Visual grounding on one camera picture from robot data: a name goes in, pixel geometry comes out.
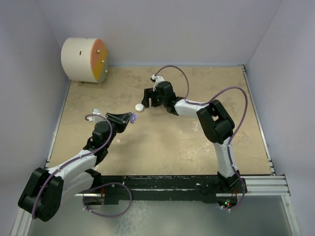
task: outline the gray floor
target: gray floor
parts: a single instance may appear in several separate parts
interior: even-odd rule
[[[97,211],[114,214],[118,206]],[[103,218],[83,211],[82,198],[66,202],[49,222],[34,220],[29,236],[290,236],[281,197],[246,197],[228,213],[218,205],[200,202],[133,202],[118,218]]]

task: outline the white round object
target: white round object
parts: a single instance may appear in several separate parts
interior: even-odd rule
[[[73,81],[102,83],[107,69],[107,49],[99,38],[68,38],[61,50],[61,63]]]
[[[144,106],[141,103],[138,103],[135,108],[138,112],[142,112],[144,110]]]

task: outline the table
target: table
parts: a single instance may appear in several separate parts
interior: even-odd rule
[[[94,124],[84,120],[94,108],[102,114],[135,112],[143,89],[151,88],[150,77],[159,67],[110,67],[99,88],[97,84],[72,82],[57,132],[50,167],[76,155],[92,135]],[[190,83],[189,99],[208,101],[228,86],[247,84],[240,67],[182,67]],[[173,85],[177,96],[185,96],[187,85],[174,68],[159,73]],[[243,94],[230,90],[218,100],[238,125],[244,110]],[[137,113],[113,140],[106,158],[95,167],[102,175],[215,175],[218,162],[212,143],[203,134],[198,120],[169,114],[165,108],[150,107]],[[244,124],[233,141],[236,164],[243,175],[271,174],[266,150],[249,99]]]

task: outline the gray wall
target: gray wall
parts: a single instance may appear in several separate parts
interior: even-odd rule
[[[60,46],[36,0],[0,1],[0,234],[43,166],[65,95]]]
[[[314,0],[284,0],[248,65],[276,173],[287,176],[306,236],[315,231],[314,23]]]
[[[281,0],[38,0],[60,45],[100,37],[111,64],[247,63]]]

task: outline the cable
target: cable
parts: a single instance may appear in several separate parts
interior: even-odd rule
[[[244,112],[243,112],[243,116],[241,118],[241,121],[239,123],[239,125],[237,126],[237,128],[235,129],[234,133],[232,134],[231,138],[229,139],[229,141],[227,142],[227,154],[228,154],[228,158],[229,158],[229,161],[230,161],[230,165],[235,173],[235,175],[237,176],[237,178],[240,180],[241,182],[241,185],[242,185],[242,196],[241,196],[241,199],[238,201],[238,203],[233,207],[233,208],[230,208],[230,209],[235,209],[236,207],[238,207],[242,201],[243,201],[243,198],[244,198],[244,195],[245,195],[245,184],[244,184],[244,181],[242,180],[241,176],[237,173],[236,169],[234,168],[234,164],[233,164],[233,160],[232,160],[232,157],[231,157],[231,151],[230,151],[230,145],[232,143],[232,140],[233,138],[235,137],[236,133],[239,131],[241,125],[243,124],[244,122],[244,119],[245,119],[245,116],[246,116],[246,113],[247,113],[247,107],[248,107],[248,98],[247,98],[247,95],[246,95],[246,92],[244,89],[242,89],[241,87],[238,87],[238,86],[231,86],[231,87],[228,87],[228,88],[225,88],[223,90],[221,90],[220,92],[218,92],[213,98],[211,98],[208,102],[204,102],[204,103],[199,103],[199,102],[190,102],[187,100],[187,97],[188,97],[188,94],[189,94],[189,82],[188,82],[188,78],[186,76],[186,74],[184,73],[184,71],[177,67],[177,66],[174,66],[174,65],[166,65],[164,67],[162,67],[160,70],[157,71],[157,73],[155,74],[155,76],[160,72],[162,71],[163,69],[167,68],[167,67],[173,67],[173,68],[176,68],[178,69],[184,76],[185,80],[186,80],[186,83],[187,83],[187,93],[184,97],[184,100],[186,103],[188,104],[191,104],[191,105],[200,105],[200,106],[203,106],[203,105],[208,105],[209,103],[211,103],[214,99],[216,99],[218,96],[220,96],[222,93],[228,91],[228,90],[231,90],[231,89],[238,89],[240,90],[243,95],[244,95],[244,98],[245,98],[245,108],[244,108]]]
[[[120,186],[124,187],[127,190],[128,194],[129,194],[129,204],[128,204],[127,208],[123,212],[121,212],[119,214],[115,214],[115,215],[104,215],[104,214],[92,211],[91,209],[89,209],[89,207],[86,204],[84,204],[84,195],[83,195],[82,203],[83,203],[84,209],[87,210],[90,213],[95,214],[95,215],[102,216],[102,217],[107,217],[107,218],[115,218],[115,217],[118,217],[118,216],[121,216],[121,215],[125,214],[129,210],[129,208],[131,207],[132,195],[131,195],[130,190],[125,185],[123,185],[122,183],[118,183],[118,182],[106,183],[106,184],[103,184],[103,185],[101,185],[99,187],[91,188],[91,189],[89,189],[89,191],[96,190],[96,189],[99,189],[99,188],[102,188],[102,187],[106,187],[106,186],[112,185],[112,184],[117,184],[117,185],[120,185]]]
[[[46,185],[49,183],[49,181],[52,179],[52,177],[57,174],[59,171],[61,171],[64,167],[66,167],[67,165],[71,164],[72,162],[76,161],[76,160],[79,160],[81,159],[82,157],[86,157],[86,156],[89,156],[91,154],[94,154],[96,152],[98,152],[99,150],[101,150],[103,147],[105,147],[108,142],[110,141],[110,138],[112,137],[112,133],[113,133],[113,127],[111,125],[111,123],[109,122],[109,120],[105,117],[105,116],[102,116],[102,115],[98,115],[98,114],[89,114],[89,115],[86,115],[85,116],[85,120],[88,120],[88,117],[92,117],[92,116],[95,116],[95,117],[101,117],[103,118],[108,124],[109,124],[109,127],[110,127],[110,133],[109,133],[109,136],[108,136],[108,139],[106,140],[106,142],[99,148],[95,149],[94,151],[91,151],[89,153],[86,153],[82,156],[77,156],[75,158],[72,158],[71,160],[68,160],[67,162],[65,162],[63,165],[61,165],[59,167],[59,169],[56,169],[54,172],[52,172],[48,178],[46,179],[46,181],[44,182],[44,184],[42,185],[42,187],[40,188],[39,192],[38,192],[38,195],[35,199],[35,203],[34,203],[34,206],[33,206],[33,209],[31,211],[31,217],[33,219],[36,219],[37,217],[35,216],[35,211],[36,211],[36,208],[37,208],[37,205],[38,205],[38,201],[39,201],[39,198],[40,196],[42,195]]]

